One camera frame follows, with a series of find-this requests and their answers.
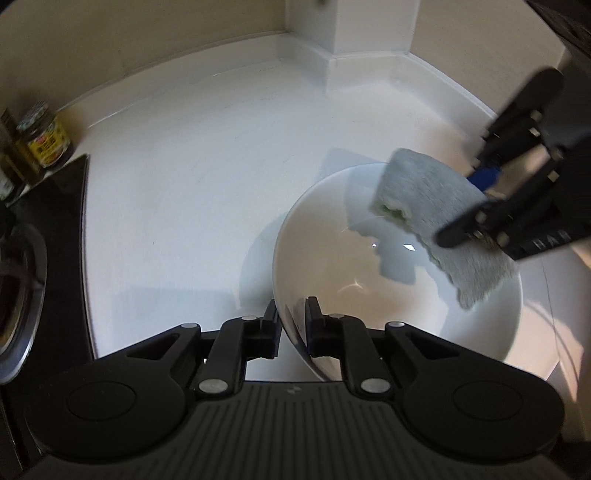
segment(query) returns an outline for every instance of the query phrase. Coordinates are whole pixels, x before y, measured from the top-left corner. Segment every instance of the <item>ribbed black surface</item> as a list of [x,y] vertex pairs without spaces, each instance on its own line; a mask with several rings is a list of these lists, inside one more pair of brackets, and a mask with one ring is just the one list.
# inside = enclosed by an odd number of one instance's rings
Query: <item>ribbed black surface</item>
[[46,457],[24,480],[564,479],[549,460],[477,466],[412,437],[391,407],[342,383],[247,383],[197,406],[168,443],[141,458],[80,465]]

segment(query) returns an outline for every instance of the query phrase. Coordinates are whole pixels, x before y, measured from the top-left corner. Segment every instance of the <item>blue object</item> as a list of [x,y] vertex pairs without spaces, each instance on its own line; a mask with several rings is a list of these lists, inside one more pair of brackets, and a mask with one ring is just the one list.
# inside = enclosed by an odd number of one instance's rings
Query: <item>blue object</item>
[[467,179],[478,190],[484,192],[486,189],[491,188],[496,183],[499,175],[501,175],[501,169],[498,167],[481,167],[477,168],[476,171]]

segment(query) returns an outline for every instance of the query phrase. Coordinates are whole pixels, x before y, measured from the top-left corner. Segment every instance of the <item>white countertop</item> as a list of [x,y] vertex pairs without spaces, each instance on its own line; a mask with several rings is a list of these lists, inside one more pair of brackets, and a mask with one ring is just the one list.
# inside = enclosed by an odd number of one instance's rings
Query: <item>white countertop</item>
[[[134,88],[133,78],[124,82]],[[267,60],[172,82],[85,130],[78,152],[91,155],[85,260],[96,353],[183,322],[213,330],[233,317],[261,315],[272,298],[282,220],[329,174],[387,161],[400,147],[467,173],[465,150],[474,138],[431,104],[432,89],[419,95],[407,85],[372,82],[326,92],[299,65]],[[550,258],[558,259],[549,255],[549,265],[557,261]],[[578,258],[570,258],[579,262],[577,292],[591,286]],[[524,266],[526,323],[539,328],[520,341],[530,350],[553,349],[542,368],[547,376],[558,358],[556,308],[553,315],[545,281],[554,266],[549,272],[538,258]],[[559,280],[548,283],[560,302],[568,289]],[[568,317],[589,318],[588,298],[576,313],[561,304],[566,328]],[[588,331],[587,323],[581,330]],[[250,362],[247,377],[315,380],[285,337],[280,357]]]

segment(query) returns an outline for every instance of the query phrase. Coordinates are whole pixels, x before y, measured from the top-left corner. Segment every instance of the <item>cloth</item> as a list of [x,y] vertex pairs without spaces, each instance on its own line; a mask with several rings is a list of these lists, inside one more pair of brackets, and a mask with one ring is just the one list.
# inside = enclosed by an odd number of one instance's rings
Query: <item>cloth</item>
[[486,196],[466,178],[432,157],[400,149],[386,166],[375,203],[408,228],[427,248],[457,288],[460,306],[471,309],[517,273],[517,265],[499,248],[470,241],[456,248],[442,248],[435,234]]

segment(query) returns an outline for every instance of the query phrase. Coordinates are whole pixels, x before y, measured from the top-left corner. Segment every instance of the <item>yellow label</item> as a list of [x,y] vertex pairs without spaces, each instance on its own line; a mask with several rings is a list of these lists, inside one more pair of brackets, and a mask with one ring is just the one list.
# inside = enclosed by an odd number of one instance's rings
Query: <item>yellow label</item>
[[27,143],[29,150],[43,167],[53,165],[70,146],[70,138],[54,119],[45,131]]

